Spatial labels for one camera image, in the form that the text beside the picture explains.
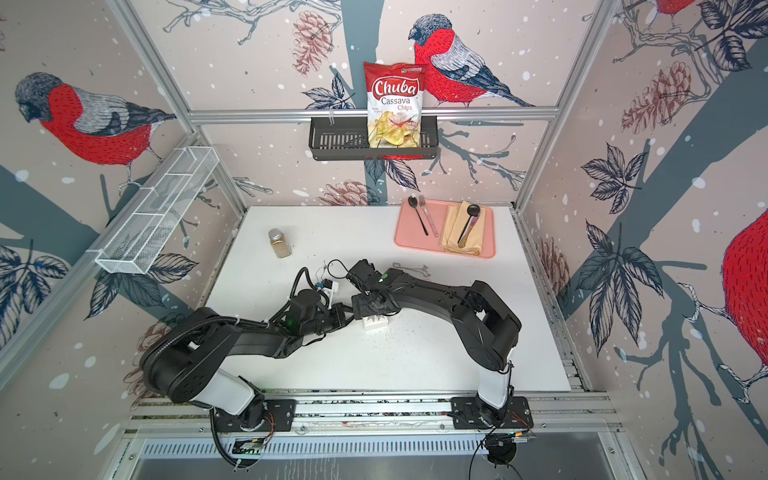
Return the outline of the white gift box with bow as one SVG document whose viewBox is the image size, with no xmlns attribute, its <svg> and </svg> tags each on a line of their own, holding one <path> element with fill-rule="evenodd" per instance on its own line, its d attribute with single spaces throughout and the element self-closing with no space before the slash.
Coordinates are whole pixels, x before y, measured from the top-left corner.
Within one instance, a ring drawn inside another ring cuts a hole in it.
<svg viewBox="0 0 768 480">
<path fill-rule="evenodd" d="M 368 316 L 362 319 L 362 323 L 366 332 L 372 332 L 386 328 L 389 325 L 389 318 L 383 315 Z"/>
</svg>

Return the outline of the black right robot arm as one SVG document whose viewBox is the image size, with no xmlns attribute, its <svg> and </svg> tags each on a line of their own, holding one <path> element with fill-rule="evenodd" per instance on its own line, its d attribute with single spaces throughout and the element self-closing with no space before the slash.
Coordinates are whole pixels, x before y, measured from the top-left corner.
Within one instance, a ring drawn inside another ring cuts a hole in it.
<svg viewBox="0 0 768 480">
<path fill-rule="evenodd" d="M 482 369 L 474 400 L 480 421 L 499 426 L 509 410 L 512 363 L 522 322 L 487 283 L 449 286 L 418 279 L 400 269 L 378 272 L 365 260 L 347 273 L 359 291 L 352 297 L 354 316 L 419 311 L 450 323 L 468 356 Z"/>
</svg>

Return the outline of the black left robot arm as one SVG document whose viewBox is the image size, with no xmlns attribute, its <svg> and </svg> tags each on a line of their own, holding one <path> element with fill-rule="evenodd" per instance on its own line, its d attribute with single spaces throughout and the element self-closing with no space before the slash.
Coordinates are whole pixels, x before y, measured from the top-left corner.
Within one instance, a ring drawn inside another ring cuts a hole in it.
<svg viewBox="0 0 768 480">
<path fill-rule="evenodd" d="M 308 281 L 302 268 L 288 300 L 266 320 L 223 316 L 209 307 L 195 310 L 150 347 L 140 360 L 143 382 L 152 392 L 176 404 L 190 403 L 209 411 L 215 427 L 229 431 L 259 431 L 274 420 L 265 394 L 251 381 L 222 369 L 232 356 L 285 359 L 305 346 L 346 327 L 353 308 L 333 303 L 330 281 Z"/>
</svg>

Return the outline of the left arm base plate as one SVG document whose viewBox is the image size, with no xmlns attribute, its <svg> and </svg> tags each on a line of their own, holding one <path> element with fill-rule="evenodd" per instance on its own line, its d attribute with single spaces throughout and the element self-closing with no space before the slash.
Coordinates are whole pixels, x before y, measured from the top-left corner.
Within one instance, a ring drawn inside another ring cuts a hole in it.
<svg viewBox="0 0 768 480">
<path fill-rule="evenodd" d="M 217 433 L 289 432 L 296 406 L 293 399 L 266 399 L 255 401 L 239 415 L 216 409 L 209 417 Z"/>
</svg>

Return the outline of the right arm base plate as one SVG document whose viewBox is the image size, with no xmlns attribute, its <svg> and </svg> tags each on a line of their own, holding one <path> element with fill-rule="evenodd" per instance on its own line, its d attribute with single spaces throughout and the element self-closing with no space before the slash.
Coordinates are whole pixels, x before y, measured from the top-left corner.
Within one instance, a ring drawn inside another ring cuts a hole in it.
<svg viewBox="0 0 768 480">
<path fill-rule="evenodd" d="M 452 397 L 448 416 L 456 430 L 490 430 L 492 428 L 530 430 L 534 422 L 525 397 L 509 397 L 499 409 L 478 396 Z"/>
</svg>

